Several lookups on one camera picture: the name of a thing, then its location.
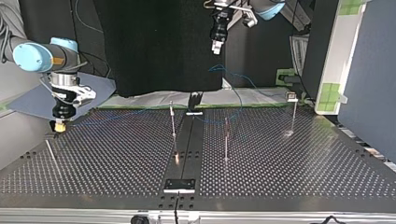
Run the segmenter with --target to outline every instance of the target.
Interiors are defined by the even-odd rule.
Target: wire
[[[44,76],[42,76],[39,81],[41,82],[41,84],[51,93],[51,95],[53,97],[55,97],[56,99],[60,100],[62,103],[67,104],[67,105],[72,105],[73,103],[67,102],[63,99],[61,99],[61,97],[57,96],[50,87],[47,86],[47,84],[44,82],[43,80]]]
[[[283,0],[283,1],[270,0],[270,2],[272,2],[272,3],[286,3],[286,0]]]
[[[218,10],[218,11],[212,13],[211,16],[214,17],[214,16],[220,14],[220,12],[224,11],[224,10],[227,9],[227,8],[230,8],[230,6],[232,6],[233,4],[235,4],[237,1],[239,1],[239,0],[233,0],[233,1],[230,3],[230,5],[228,5],[227,7],[222,8],[221,10]]]
[[[78,69],[78,68],[80,68],[80,67],[86,65],[87,63],[88,63],[88,62],[79,63],[79,64],[76,65],[76,66],[68,67],[68,68],[65,68],[65,69],[60,69],[60,70],[56,70],[56,71],[52,71],[52,72],[55,72],[55,73],[69,72],[69,71],[71,71],[71,70]]]
[[[115,116],[115,117],[112,117],[112,118],[103,119],[103,120],[101,120],[101,121],[92,122],[92,123],[79,123],[79,124],[74,124],[74,125],[72,125],[72,126],[102,124],[102,123],[104,123],[104,122],[107,122],[107,121],[110,121],[110,120],[113,120],[113,119],[120,119],[120,118],[122,118],[122,117],[129,116],[129,115],[137,115],[137,114],[141,114],[141,113],[143,113],[143,112],[149,111],[150,109],[159,109],[159,108],[167,107],[167,106],[169,106],[169,105],[155,105],[155,106],[150,106],[150,107],[146,107],[146,108],[144,108],[144,109],[136,110],[136,111],[133,111],[133,112],[130,112],[130,113],[126,113],[126,114],[123,114],[123,115],[118,115],[118,116]]]
[[[219,70],[214,70],[214,68],[216,68],[216,67],[217,67],[217,65],[214,66],[214,67],[212,67],[212,68],[210,68],[208,71],[209,71],[209,72],[216,72],[216,71],[219,71]],[[239,116],[239,114],[241,113],[241,111],[243,110],[243,102],[242,102],[241,96],[240,96],[239,93],[235,90],[235,88],[234,88],[233,86],[232,86],[232,89],[233,89],[233,92],[235,93],[235,95],[236,95],[236,96],[238,97],[238,99],[239,99],[240,107],[239,107],[239,109],[238,109],[235,113],[233,113],[233,114],[228,118],[228,120],[236,119],[236,118]],[[158,108],[165,107],[165,106],[169,106],[169,105],[155,105],[155,106],[149,106],[149,107],[143,108],[143,109],[141,109],[141,110],[133,111],[133,112],[131,112],[131,113],[126,113],[126,114],[119,115],[119,116],[112,117],[112,118],[108,118],[108,119],[103,119],[103,120],[98,121],[98,122],[93,122],[93,123],[80,123],[80,124],[75,124],[75,125],[72,125],[72,126],[102,124],[102,123],[104,123],[104,122],[107,122],[107,121],[110,121],[110,120],[113,120],[113,119],[120,119],[120,118],[123,118],[123,117],[125,117],[125,116],[129,116],[129,115],[137,115],[137,114],[141,114],[141,113],[143,113],[143,112],[146,112],[146,111],[148,111],[148,110],[150,110],[150,109],[158,109]],[[189,110],[189,108],[188,108],[187,106],[185,106],[185,105],[177,105],[177,106],[185,107],[185,108],[187,108],[187,109]],[[201,118],[196,117],[196,116],[195,116],[195,118],[198,119],[198,120],[200,120],[200,121],[202,121],[202,122],[204,122],[204,123],[223,124],[223,123],[225,122],[225,120],[201,119]]]
[[[217,71],[220,71],[219,69],[216,69],[218,66],[219,66],[219,65],[215,65],[215,66],[211,67],[211,68],[208,70],[208,72],[217,72]],[[223,68],[222,71],[225,71],[226,73],[230,73],[230,72],[227,71],[227,69],[226,69],[223,65],[222,65],[222,68]],[[233,92],[235,93],[235,95],[238,97],[239,103],[240,103],[240,107],[239,107],[238,110],[236,110],[235,113],[233,113],[233,114],[228,118],[229,121],[231,121],[232,119],[237,119],[238,116],[239,116],[239,114],[242,112],[243,106],[244,106],[243,103],[242,103],[242,98],[241,98],[241,96],[240,96],[239,93],[235,90],[235,88],[233,87],[233,85],[231,85],[231,89],[233,90]],[[203,122],[203,123],[211,123],[211,124],[224,124],[224,123],[225,123],[225,120],[201,119],[201,118],[196,117],[196,116],[195,116],[195,118],[198,119],[198,120],[200,120],[200,121]]]
[[[311,224],[328,224],[330,222],[330,220],[334,220],[334,222],[338,223],[338,224],[346,224],[345,222],[338,221],[338,219],[334,216],[326,217],[326,219],[324,219],[324,221],[321,223],[311,223]]]
[[[213,7],[213,6],[209,6],[209,5],[208,5],[211,1],[212,1],[212,0],[207,0],[207,1],[205,1],[205,2],[204,2],[204,8],[208,8],[208,9],[215,8],[215,7]]]
[[[79,54],[80,54],[80,55],[85,59],[85,61],[87,61],[88,64],[92,67],[92,73],[95,75],[95,71],[97,71],[97,70],[96,70],[95,66],[93,65],[93,63],[92,63],[84,54],[82,54],[81,52],[80,52]]]
[[[216,70],[216,71],[221,71],[221,70],[222,70],[222,71],[227,71],[227,70],[225,69],[224,65],[222,65],[222,64],[218,64],[218,65],[212,67],[211,69]],[[256,89],[257,92],[259,92],[260,94],[262,94],[262,95],[264,95],[264,96],[271,97],[271,96],[283,95],[283,94],[267,94],[267,93],[261,92],[261,91],[259,90],[259,88],[254,84],[254,82],[253,82],[249,77],[244,76],[244,75],[239,75],[239,74],[236,74],[236,73],[230,73],[230,74],[233,75],[233,76],[235,76],[235,77],[242,77],[242,78],[246,79],[246,80],[249,81],[250,84]]]
[[[104,60],[104,59],[102,59],[102,58],[100,58],[100,57],[98,57],[98,56],[96,56],[94,54],[88,53],[88,52],[84,52],[84,51],[81,51],[81,50],[79,52],[81,54],[89,55],[89,56],[91,56],[91,57],[93,57],[95,59],[98,59],[98,60],[102,61],[107,67],[107,71],[106,71],[105,77],[109,77],[110,76],[111,67],[110,67],[110,65],[108,64],[108,62],[106,60]]]
[[[9,10],[11,10],[14,13],[14,15],[17,17],[17,19],[20,21],[21,25],[23,26],[23,19],[19,12],[17,12],[12,6],[10,6],[9,4],[7,4],[5,2],[0,2],[0,6],[7,7]]]
[[[79,15],[78,15],[78,1],[79,1],[79,0],[77,0],[77,1],[76,1],[76,4],[75,4],[75,12],[76,12],[76,17],[77,17],[77,19],[79,20],[79,22],[81,22],[81,24],[83,24],[84,26],[86,26],[86,27],[88,27],[88,28],[90,28],[90,29],[92,29],[92,30],[94,30],[94,31],[97,31],[97,32],[99,32],[99,33],[102,34],[102,33],[103,33],[102,30],[99,30],[99,29],[97,29],[97,28],[94,28],[94,27],[88,25],[87,23],[85,23],[84,21],[82,21],[82,19],[79,17]]]
[[[179,193],[177,194],[177,199],[176,199],[176,204],[175,204],[175,211],[174,211],[174,214],[175,214],[175,223],[176,223],[176,224],[178,224],[178,215],[177,215],[178,196],[179,196]]]
[[[6,47],[9,46],[11,52],[12,47],[11,47],[11,36],[12,32],[9,30],[9,26],[6,23],[4,17],[3,17],[3,11],[0,10],[0,38],[3,39],[3,41],[0,44],[0,61],[1,63],[6,63],[7,62],[7,57],[6,57]]]
[[[296,17],[296,11],[297,11],[297,6],[298,6],[299,2],[300,2],[300,0],[296,1],[296,5],[295,5],[294,10],[293,10],[293,17],[291,19],[291,38],[294,36],[294,19]],[[308,96],[309,100],[315,106],[315,100],[313,100],[311,95],[309,95],[309,92],[306,89],[305,84],[303,83],[303,78],[301,77],[300,72],[298,71],[296,57],[294,57],[294,45],[293,45],[292,42],[290,44],[290,47],[291,47],[292,59],[293,59],[294,64],[296,65],[296,69],[295,69],[296,75],[299,77],[299,79],[301,81],[301,85],[303,86],[304,91],[306,92],[306,95]]]

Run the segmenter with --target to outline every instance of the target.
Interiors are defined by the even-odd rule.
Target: blue cable
[[[229,72],[229,71],[224,67],[224,65],[222,65],[222,64],[217,64],[217,65],[211,67],[211,68],[208,70],[208,72],[218,72],[218,71],[225,71],[226,73],[229,73],[230,75],[233,75],[233,76],[236,76],[236,77],[243,77],[243,78],[247,79],[247,80],[250,82],[250,84],[251,84],[255,89],[258,89],[258,87],[254,84],[254,82],[253,82],[249,77],[244,76],[244,75],[239,75],[239,74],[236,74],[236,73],[231,73],[231,72]],[[243,102],[242,102],[241,96],[240,96],[239,93],[235,90],[235,88],[233,87],[233,85],[231,85],[231,88],[232,88],[233,92],[235,92],[235,95],[236,95],[236,96],[238,97],[238,99],[239,99],[240,107],[239,107],[239,109],[238,109],[235,113],[233,113],[233,114],[229,117],[229,120],[238,118],[239,114],[240,114],[241,111],[243,110]],[[133,112],[130,112],[130,113],[127,113],[127,114],[123,114],[123,115],[119,115],[119,116],[116,116],[116,117],[113,117],[113,118],[109,118],[109,119],[104,119],[104,120],[101,120],[101,121],[98,121],[98,122],[92,122],[92,123],[84,123],[84,122],[81,122],[81,123],[79,123],[79,124],[74,124],[74,125],[72,125],[72,126],[76,127],[76,126],[81,126],[81,125],[95,125],[95,124],[101,124],[101,123],[107,122],[107,121],[109,121],[109,120],[119,119],[119,118],[122,118],[122,117],[125,117],[125,116],[129,116],[129,115],[141,114],[141,113],[146,112],[146,111],[148,111],[148,110],[150,110],[150,109],[160,108],[160,107],[164,107],[164,106],[166,106],[166,105],[150,106],[150,107],[146,107],[146,108],[141,109],[141,110],[133,111]],[[201,118],[199,118],[199,117],[196,117],[196,118],[197,118],[198,120],[204,122],[204,123],[212,123],[212,124],[224,124],[224,123],[225,123],[225,120],[201,119]]]
[[[80,126],[80,125],[95,125],[95,124],[101,124],[101,123],[104,123],[104,122],[109,121],[109,120],[119,119],[119,118],[122,118],[122,117],[125,117],[125,116],[128,116],[128,115],[141,114],[141,113],[146,112],[146,111],[148,111],[148,110],[150,110],[150,109],[155,109],[155,108],[160,108],[160,107],[165,107],[165,106],[166,106],[166,105],[150,106],[150,107],[146,107],[146,108],[141,109],[141,110],[137,110],[137,111],[133,111],[133,112],[130,112],[130,113],[126,113],[126,114],[119,115],[119,116],[116,116],[116,117],[113,117],[113,118],[104,119],[104,120],[97,121],[97,122],[93,122],[93,123],[84,123],[84,122],[82,121],[81,123],[79,123],[79,124],[74,124],[74,125],[72,125],[72,126],[73,126],[73,127],[76,127],[76,126]]]
[[[217,65],[211,67],[211,68],[209,69],[209,72],[211,72],[211,71],[226,71],[227,73],[229,73],[229,74],[232,75],[232,76],[235,76],[235,77],[242,77],[242,78],[246,79],[247,81],[249,81],[250,84],[254,87],[254,89],[256,89],[256,91],[259,92],[259,93],[262,94],[262,95],[265,95],[265,96],[283,95],[283,94],[267,94],[267,93],[261,92],[261,91],[259,90],[259,88],[258,88],[258,87],[254,84],[254,82],[251,80],[250,77],[247,77],[247,76],[244,76],[244,75],[240,75],[240,74],[237,74],[237,73],[229,72],[229,71],[227,71],[227,69],[226,69],[226,68],[224,67],[224,65],[222,65],[222,64],[217,64]]]

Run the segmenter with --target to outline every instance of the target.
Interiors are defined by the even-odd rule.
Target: robotic arm
[[[76,41],[53,37],[49,44],[12,35],[0,11],[0,59],[2,63],[13,62],[27,72],[48,75],[47,87],[56,101],[52,109],[55,131],[65,131],[65,123],[76,115],[76,108],[96,97],[90,87],[81,86],[77,76],[79,63]]]
[[[214,0],[213,27],[210,31],[214,54],[220,54],[221,46],[227,40],[228,24],[233,20],[236,10],[242,11],[243,23],[250,28],[258,23],[254,12],[269,21],[285,6],[284,0],[247,0],[247,4],[237,5],[241,1],[244,3],[244,0]]]

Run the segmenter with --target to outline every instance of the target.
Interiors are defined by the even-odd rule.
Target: vertical rod
[[[46,139],[47,148],[49,149],[49,154],[53,160],[56,160],[55,155],[53,154],[52,147],[50,146],[50,141]]]
[[[171,119],[172,119],[172,136],[176,137],[176,129],[175,129],[175,112],[173,110],[173,102],[169,102],[169,110],[171,113]]]
[[[224,157],[225,157],[226,161],[228,160],[228,138],[230,135],[230,127],[229,126],[230,126],[230,124],[228,122],[228,119],[225,118],[225,141],[224,141],[225,152],[224,152]]]
[[[169,111],[171,113],[171,120],[172,120],[172,137],[173,137],[173,142],[174,142],[174,151],[177,151],[176,128],[175,128],[175,111],[173,109],[173,101],[169,102]]]
[[[296,119],[296,112],[297,112],[297,102],[294,103],[294,110],[293,110],[293,121],[291,122],[291,133],[294,133],[294,121]]]

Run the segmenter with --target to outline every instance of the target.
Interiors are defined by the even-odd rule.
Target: perforated metal table
[[[299,107],[96,110],[0,172],[4,208],[396,213],[396,174]],[[225,160],[224,118],[230,118]],[[195,193],[163,193],[167,179]]]

